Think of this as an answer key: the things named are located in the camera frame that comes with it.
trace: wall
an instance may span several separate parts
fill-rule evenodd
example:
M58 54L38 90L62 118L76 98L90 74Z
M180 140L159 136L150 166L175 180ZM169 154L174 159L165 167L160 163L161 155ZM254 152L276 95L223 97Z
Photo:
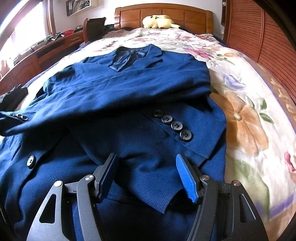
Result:
M175 3L193 7L198 7L213 12L214 34L222 37L224 27L221 25L222 0L98 0L99 6L84 13L67 17L66 0L53 0L54 2L54 21L57 32L63 32L68 29L75 29L82 25L86 18L106 17L106 24L114 23L114 12L117 7L124 7L141 3Z
M78 24L83 24L86 18L106 17L106 24L114 23L114 12L117 7L124 7L141 3L175 3L205 10L210 10L214 15L214 33L221 35L224 27L221 25L222 0L98 0L99 6L77 15Z
M79 25L77 23L77 16L67 17L66 0L53 0L53 8L54 23L56 26L57 33L63 33L66 30L75 29Z

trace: black clamp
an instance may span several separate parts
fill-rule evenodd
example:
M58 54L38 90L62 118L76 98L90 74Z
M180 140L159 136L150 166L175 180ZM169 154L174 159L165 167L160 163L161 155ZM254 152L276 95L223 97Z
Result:
M118 169L119 158L111 153L105 164L98 166L93 174L86 175L79 182L63 184L56 181L45 197L30 228L27 241L73 241L70 231L70 203L65 195L77 196L79 219L84 240L105 241L99 214L95 203L101 203L108 195ZM54 214L50 208L55 207Z
M76 240L74 231L69 228L72 226L71 205L65 199L69 194L77 196L83 239L107 241L95 203L107 197L118 164L118 156L111 153L104 165L79 182L56 181L36 214L27 241ZM216 182L202 175L183 154L177 155L176 164L188 197L198 204L187 241L210 241L215 223L218 241L268 241L263 222L239 181ZM49 211L50 206L54 207L54 213Z
M187 241L210 241L215 222L219 241L268 241L256 207L239 181L216 182L208 175L202 175L183 154L177 155L176 164L188 197L195 185L196 203L201 204Z

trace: yellow plush toy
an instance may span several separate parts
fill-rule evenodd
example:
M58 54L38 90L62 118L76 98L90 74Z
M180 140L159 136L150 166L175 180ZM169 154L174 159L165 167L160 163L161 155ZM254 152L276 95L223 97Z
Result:
M144 28L179 28L168 15L153 15L143 19Z

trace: navy blazer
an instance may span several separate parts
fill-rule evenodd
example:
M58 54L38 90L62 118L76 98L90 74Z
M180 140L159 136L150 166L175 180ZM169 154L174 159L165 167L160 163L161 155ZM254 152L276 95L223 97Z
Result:
M119 170L97 206L108 238L186 240L196 207L184 192L176 155L224 180L226 119L209 93L206 63L192 55L120 47L58 72L27 108L0 112L0 134L7 136L0 144L0 197L18 239L26 240L55 181L79 181L115 152ZM155 109L182 122L191 141L155 118Z

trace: jacket sleeve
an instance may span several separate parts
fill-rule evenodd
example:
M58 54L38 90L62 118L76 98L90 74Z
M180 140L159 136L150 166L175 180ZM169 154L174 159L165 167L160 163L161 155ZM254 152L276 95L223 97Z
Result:
M47 96L17 113L0 112L0 135L11 136L45 123L115 108L186 101L210 93L205 62L184 61L110 74L106 66L76 63L53 76ZM28 117L23 121L9 114Z
M184 60L185 60L185 61L191 61L191 60L196 60L196 59L195 59L195 57L194 57L193 55L187 53L187 54L185 54L185 56L184 56Z

